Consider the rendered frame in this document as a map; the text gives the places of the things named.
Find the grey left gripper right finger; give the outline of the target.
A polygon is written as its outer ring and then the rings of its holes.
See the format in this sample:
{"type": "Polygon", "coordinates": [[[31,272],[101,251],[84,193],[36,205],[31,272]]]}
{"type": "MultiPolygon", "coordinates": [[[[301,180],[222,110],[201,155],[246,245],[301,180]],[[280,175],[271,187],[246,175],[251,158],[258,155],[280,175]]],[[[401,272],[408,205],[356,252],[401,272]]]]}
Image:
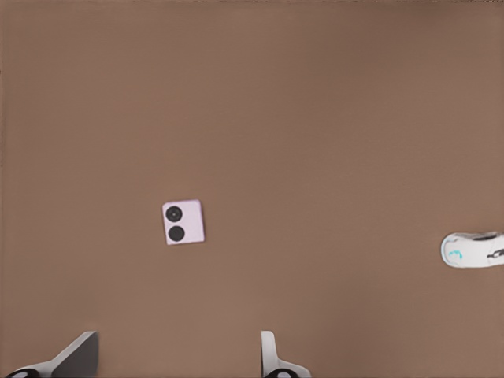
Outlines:
{"type": "Polygon", "coordinates": [[[261,378],[311,378],[311,372],[294,363],[282,360],[276,350],[272,331],[261,331],[261,378]]]}

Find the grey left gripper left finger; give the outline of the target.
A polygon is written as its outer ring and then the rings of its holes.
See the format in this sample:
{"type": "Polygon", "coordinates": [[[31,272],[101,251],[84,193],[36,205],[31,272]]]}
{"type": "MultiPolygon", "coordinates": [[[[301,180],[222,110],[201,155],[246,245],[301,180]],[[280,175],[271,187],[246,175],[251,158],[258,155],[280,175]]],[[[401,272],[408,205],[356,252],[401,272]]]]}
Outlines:
{"type": "Polygon", "coordinates": [[[56,357],[18,368],[5,378],[95,378],[99,362],[99,334],[87,331],[56,357]]]}

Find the pink box with black circles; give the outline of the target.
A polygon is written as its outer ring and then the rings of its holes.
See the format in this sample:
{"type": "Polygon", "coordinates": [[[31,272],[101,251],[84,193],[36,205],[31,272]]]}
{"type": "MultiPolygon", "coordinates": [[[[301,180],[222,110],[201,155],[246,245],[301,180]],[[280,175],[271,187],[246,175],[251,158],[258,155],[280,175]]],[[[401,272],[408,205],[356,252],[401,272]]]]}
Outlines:
{"type": "Polygon", "coordinates": [[[166,202],[161,212],[167,245],[205,241],[202,204],[198,199],[166,202]]]}

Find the white shoe with teal mark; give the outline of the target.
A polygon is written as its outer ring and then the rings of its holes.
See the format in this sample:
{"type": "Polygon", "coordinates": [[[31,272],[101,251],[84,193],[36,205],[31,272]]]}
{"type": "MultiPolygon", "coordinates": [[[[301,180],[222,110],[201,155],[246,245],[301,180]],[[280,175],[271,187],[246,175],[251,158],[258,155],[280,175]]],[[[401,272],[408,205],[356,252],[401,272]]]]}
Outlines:
{"type": "Polygon", "coordinates": [[[452,233],[443,239],[440,253],[448,266],[457,269],[504,265],[504,232],[452,233]]]}

